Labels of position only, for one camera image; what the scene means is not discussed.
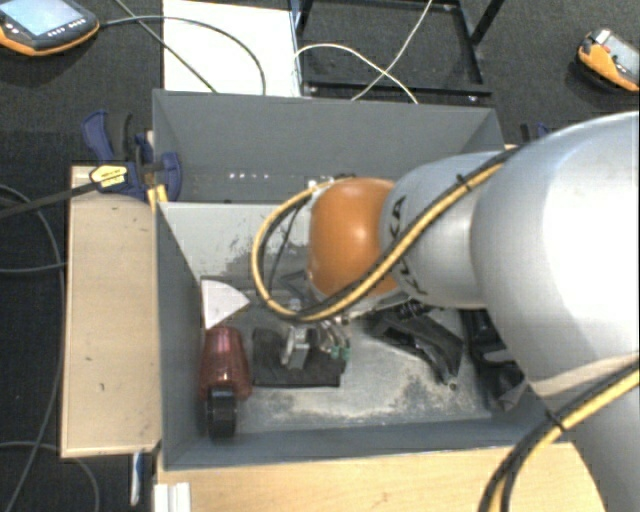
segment metal bracket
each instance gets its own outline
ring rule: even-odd
[[[287,342],[280,353],[280,362],[287,369],[302,370],[309,355],[311,344],[310,336],[315,332],[314,327],[304,325],[292,325],[289,327]]]
[[[373,336],[423,357],[443,384],[458,375],[463,341],[427,315],[403,318],[397,310],[374,315],[369,324]]]

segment cable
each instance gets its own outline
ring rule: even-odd
[[[282,237],[282,243],[280,244],[280,248],[278,249],[278,253],[276,254],[276,258],[273,262],[273,266],[271,267],[271,275],[269,276],[269,285],[267,286],[267,290],[269,290],[269,293],[271,293],[271,291],[273,290],[273,279],[276,276],[276,269],[278,268],[278,264],[280,263],[280,259],[282,258],[282,253],[284,253],[284,248],[287,245],[287,242],[289,241],[289,237],[291,236],[293,223],[296,221],[296,217],[298,216],[298,214],[300,213],[300,210],[302,210],[305,204],[306,203],[299,204],[296,207],[296,209],[293,211],[293,214],[291,215],[291,220],[289,221],[289,226],[287,226],[287,230],[285,231]]]
[[[420,25],[422,25],[422,22],[424,21],[424,19],[427,17],[427,14],[429,12],[429,9],[431,8],[431,4],[433,3],[433,0],[429,0],[427,2],[426,7],[424,8],[424,10],[422,11],[422,14],[420,15],[420,18],[418,19],[418,21],[416,22],[415,26],[413,27],[413,29],[411,30],[411,32],[409,32],[409,35],[407,36],[407,38],[404,41],[404,44],[402,45],[402,47],[400,48],[400,50],[398,50],[398,53],[396,54],[395,58],[391,61],[391,64],[389,64],[387,66],[387,69],[385,69],[385,73],[388,73],[389,71],[391,71],[393,69],[393,67],[397,64],[397,62],[400,60],[400,57],[402,57],[402,55],[404,54],[405,50],[407,49],[407,47],[409,46],[409,43],[411,43],[411,40],[413,39],[413,36],[416,35],[416,32],[418,32],[418,29],[420,28]],[[378,77],[373,80],[373,82],[371,82],[369,85],[367,85],[362,91],[360,91],[358,94],[356,94],[353,98],[351,98],[351,101],[355,101],[355,100],[359,100],[360,98],[362,98],[365,94],[367,94],[381,79],[382,77],[384,77],[385,75],[383,73],[379,74]]]
[[[95,189],[96,189],[95,183],[86,183],[78,187],[70,188],[68,190],[63,190],[62,192],[57,192],[55,194],[51,194],[45,197],[39,197],[38,199],[34,199],[33,201],[29,201],[28,203],[18,202],[16,204],[16,203],[13,203],[12,201],[5,200],[3,201],[4,204],[8,205],[8,203],[11,203],[11,205],[8,205],[10,206],[9,208],[0,210],[0,220],[13,217],[14,215],[18,215],[20,213],[26,213],[32,210],[39,210],[44,206],[49,206],[55,203],[59,203],[60,201],[68,201],[73,197],[81,196],[82,194],[92,192]]]
[[[31,442],[31,441],[9,441],[6,443],[0,443],[0,450],[6,450],[9,448],[30,448],[30,447],[35,447],[35,443]],[[50,452],[53,452],[55,454],[58,453],[58,448],[52,444],[45,444],[45,443],[40,443],[40,445],[38,445],[38,450],[48,450]],[[78,466],[80,466],[80,469],[82,469],[82,471],[84,471],[84,473],[87,475],[87,478],[89,479],[89,482],[91,483],[91,487],[93,488],[93,496],[94,496],[94,501],[93,501],[93,510],[94,512],[99,512],[100,510],[100,489],[98,488],[98,482],[96,481],[96,477],[94,476],[93,472],[91,471],[91,469],[89,468],[89,466],[87,466],[84,462],[82,462],[79,459],[68,459],[69,462],[73,462],[75,464],[77,464]]]
[[[479,512],[508,511],[515,479],[520,470],[544,447],[558,439],[565,430],[575,427],[589,416],[638,386],[639,363],[604,378],[557,413],[550,415],[525,436],[502,461],[492,475],[479,505]]]
[[[276,314],[287,319],[300,322],[317,322],[330,318],[344,311],[364,297],[397,263],[402,255],[411,248],[413,243],[440,215],[453,206],[458,200],[480,186],[495,174],[502,164],[510,158],[519,148],[510,149],[489,159],[478,169],[468,175],[458,177],[458,182],[445,190],[432,201],[407,227],[397,236],[391,244],[376,260],[376,262],[362,275],[338,293],[331,295],[323,301],[305,308],[301,311],[293,311],[277,303],[266,290],[260,272],[260,259],[264,255],[264,245],[270,232],[275,229],[277,222],[281,222],[283,216],[294,208],[298,202],[307,198],[316,190],[328,187],[336,182],[325,182],[312,187],[292,197],[269,215],[254,239],[251,251],[251,273],[258,291],[258,295]]]
[[[503,497],[501,512],[509,512],[511,493],[513,491],[515,480],[520,470],[527,464],[527,462],[529,462],[545,447],[549,446],[560,436],[562,436],[564,431],[572,429],[576,425],[579,425],[596,412],[600,411],[607,405],[620,398],[625,393],[638,386],[638,384],[640,383],[640,373],[638,371],[637,363],[629,368],[630,371],[631,368],[633,368],[633,373],[630,373],[625,377],[617,378],[615,384],[612,384],[606,390],[598,393],[596,396],[586,401],[583,405],[575,409],[572,408],[573,410],[567,412],[566,415],[561,414],[559,416],[560,425],[556,425],[553,420],[549,421],[549,424],[553,425],[549,429],[549,431],[540,439],[536,440],[530,450],[526,450],[525,452],[523,452],[523,456],[520,456],[516,459],[516,462],[511,466],[511,471],[507,473],[504,489],[502,491]]]
[[[17,190],[8,187],[6,185],[2,185],[0,184],[0,190],[3,190],[6,193],[11,194],[12,196],[16,197],[17,199],[19,199],[20,201],[22,201],[23,203],[29,203],[30,200],[27,196],[25,196],[24,194],[18,192]],[[49,224],[49,222],[47,221],[47,219],[45,218],[45,216],[42,214],[41,211],[37,211],[36,215],[38,216],[38,218],[40,219],[40,222],[42,224],[42,226],[44,227],[47,236],[49,237],[49,241],[51,242],[51,248],[53,249],[53,253],[54,253],[54,257],[56,260],[56,265],[62,265],[63,261],[62,261],[62,257],[60,255],[60,250],[58,249],[58,244],[56,243],[56,239],[55,236],[53,234],[53,230],[51,229],[51,225]],[[60,284],[60,317],[61,317],[61,324],[64,326],[64,304],[65,304],[65,281],[64,281],[64,269],[61,267],[58,270],[58,281]],[[18,484],[16,485],[16,488],[13,492],[13,495],[11,496],[11,499],[9,500],[9,503],[7,504],[7,506],[5,507],[5,511],[4,512],[11,512],[11,510],[13,509],[18,496],[20,495],[20,492],[22,491],[22,488],[24,487],[24,484],[27,480],[27,477],[29,476],[29,473],[31,472],[31,468],[33,467],[33,463],[35,462],[35,458],[36,455],[38,453],[38,450],[40,449],[41,446],[44,446],[42,441],[44,439],[44,435],[45,435],[45,431],[47,428],[47,425],[49,424],[49,421],[51,420],[51,414],[53,412],[53,408],[55,406],[56,403],[56,397],[58,396],[58,389],[60,388],[60,381],[62,379],[62,367],[63,367],[63,362],[64,362],[64,343],[60,343],[60,349],[59,349],[59,353],[58,353],[58,363],[57,363],[57,367],[55,370],[55,377],[53,379],[53,385],[52,385],[52,389],[51,389],[51,396],[49,397],[49,402],[47,404],[47,408],[44,414],[44,418],[42,419],[42,424],[40,425],[40,430],[38,432],[38,435],[36,437],[35,442],[33,442],[31,444],[31,442],[29,442],[30,446],[33,446],[33,449],[31,450],[31,453],[29,454],[29,459],[27,460],[27,463],[25,464],[25,467],[22,471],[22,475],[20,476],[20,480],[18,481]],[[100,502],[100,496],[99,496],[99,492],[97,489],[97,486],[94,488],[94,491],[96,492],[96,501],[99,503]]]
[[[115,2],[117,2],[118,4],[121,4],[120,0],[114,0]],[[127,23],[133,23],[133,22],[138,22],[142,27],[147,27],[146,24],[142,23],[143,21],[182,21],[184,23],[189,23],[191,25],[196,25],[198,27],[203,27],[206,28],[208,30],[212,30],[213,32],[217,32],[218,34],[221,34],[223,36],[225,36],[226,38],[230,39],[231,41],[233,41],[234,43],[236,43],[238,46],[240,46],[246,53],[247,55],[249,55],[249,57],[251,57],[251,60],[253,60],[253,62],[256,65],[256,68],[258,68],[258,73],[260,73],[260,83],[262,84],[262,95],[266,95],[267,94],[267,79],[264,73],[264,69],[262,68],[262,65],[260,64],[260,61],[258,60],[258,57],[256,57],[256,55],[249,49],[249,47],[244,44],[242,41],[240,41],[238,38],[236,38],[235,36],[232,36],[231,34],[229,34],[228,32],[225,32],[224,30],[214,27],[213,25],[210,25],[209,23],[204,23],[202,21],[198,21],[198,20],[191,20],[188,18],[179,18],[176,16],[162,16],[162,15],[144,15],[144,16],[135,16],[131,11],[127,11],[131,17],[130,18],[122,18],[122,19],[118,19],[118,20],[112,20],[112,21],[108,21],[106,23],[104,23],[102,25],[102,28],[109,28],[109,27],[114,27],[117,25],[124,25]],[[176,55],[176,53],[169,49],[166,46],[166,43],[164,42],[164,40],[162,38],[160,38],[155,32],[153,32],[151,29],[149,29],[148,31],[150,31],[156,38],[157,40],[159,40],[160,44],[162,44],[165,48],[167,48],[167,50],[169,50],[183,65],[185,65],[189,71],[191,71],[196,77],[198,77],[200,79],[201,82],[203,82],[212,92],[214,93],[218,93],[218,91],[216,91],[211,84],[209,84],[209,82],[207,82],[197,71],[195,71],[191,66],[189,66],[184,59],[182,59],[181,57],[179,57],[178,55]]]
[[[63,261],[62,263],[55,263],[53,265],[42,265],[41,267],[32,267],[32,268],[0,268],[0,275],[7,274],[35,274],[38,272],[48,272],[50,270],[60,270],[66,267],[67,264]]]
[[[123,2],[121,2],[120,0],[114,0],[115,3],[117,3],[120,8],[125,11],[129,16],[131,16],[132,18],[135,18],[136,15],[133,13],[133,11],[131,9],[129,9]],[[189,65],[189,63],[187,61],[185,61],[175,50],[173,50],[173,48],[171,48],[163,38],[161,38],[158,34],[156,34],[153,30],[151,30],[145,23],[142,23],[141,21],[138,21],[138,24],[145,29],[145,31],[151,36],[153,37],[156,41],[158,41],[162,47],[167,50],[169,53],[171,53],[171,55],[173,55],[176,59],[178,59],[178,61],[180,61],[180,63],[185,66],[189,71],[191,71],[191,73],[193,73],[198,80],[200,80],[206,87],[207,89],[209,89],[212,93],[214,94],[218,94],[218,91],[216,91],[214,89],[214,87],[205,80],[205,78],[198,73],[193,67],[191,67]],[[107,22],[104,25],[101,26],[101,28],[107,28],[109,26],[112,26],[113,24]]]
[[[296,53],[294,53],[293,54],[294,60],[297,59],[302,53],[306,52],[307,50],[313,50],[314,48],[336,48],[338,50],[344,50],[345,52],[348,52],[351,55],[354,55],[354,56],[358,57],[361,61],[363,61],[366,64],[368,64],[369,66],[371,66],[373,69],[375,69],[382,76],[386,76],[391,81],[393,81],[393,83],[395,83],[398,87],[400,87],[400,89],[402,89],[407,94],[407,96],[409,96],[409,99],[411,99],[411,101],[413,101],[416,105],[418,104],[418,100],[416,99],[416,97],[408,89],[408,87],[406,85],[404,85],[400,80],[398,80],[395,76],[393,76],[392,74],[390,74],[387,71],[385,71],[384,69],[382,69],[380,66],[374,64],[372,61],[367,59],[361,53],[358,53],[353,48],[349,48],[348,46],[344,46],[344,45],[336,44],[336,43],[310,44],[308,46],[303,46]]]

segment orange device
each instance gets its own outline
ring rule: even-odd
[[[600,85],[638,92],[640,54],[611,30],[589,32],[578,46],[577,59]]]
[[[380,256],[378,224],[393,182],[352,178],[336,183],[311,210],[307,275],[322,295],[333,295],[359,278]],[[370,296],[396,288],[388,275]]]
[[[72,48],[99,28],[96,16],[73,0],[0,0],[0,45],[29,57]]]

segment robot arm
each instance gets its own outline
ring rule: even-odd
[[[398,222],[489,156],[454,157],[401,179],[385,203],[383,246]],[[559,409],[585,381],[637,357],[638,113],[523,148],[392,275],[425,303],[486,308],[534,389],[546,385],[547,407]],[[639,404],[635,389],[570,433],[613,512],[640,510]]]

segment gray bin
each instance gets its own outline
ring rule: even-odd
[[[424,361],[357,324],[340,388],[255,388],[239,407],[233,440],[209,440],[196,397],[199,280],[217,277],[251,293],[251,240],[275,203],[337,173],[397,179],[425,162],[499,150],[493,110],[155,91],[154,138],[158,154],[178,152],[185,173],[181,202],[156,213],[165,469],[504,445],[542,417],[530,394],[508,414],[490,413],[466,357],[453,391],[435,383]],[[298,263],[307,220],[293,233]],[[250,324],[269,321],[260,315],[237,320],[249,354]],[[437,315],[459,331],[451,311]]]

